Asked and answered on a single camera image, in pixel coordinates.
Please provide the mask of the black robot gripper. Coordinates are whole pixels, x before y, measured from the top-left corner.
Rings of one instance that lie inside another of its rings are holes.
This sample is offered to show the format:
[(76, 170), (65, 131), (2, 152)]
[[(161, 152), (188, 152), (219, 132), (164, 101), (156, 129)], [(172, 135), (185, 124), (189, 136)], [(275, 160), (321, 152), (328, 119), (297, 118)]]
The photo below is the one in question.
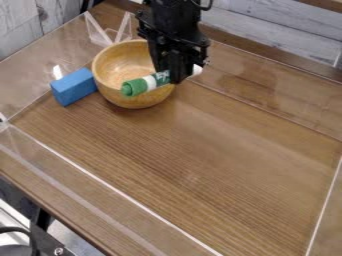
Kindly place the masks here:
[(205, 65), (209, 40), (198, 22), (212, 4), (213, 0), (141, 0), (137, 34), (148, 41), (154, 71), (169, 70), (172, 84), (197, 75)]

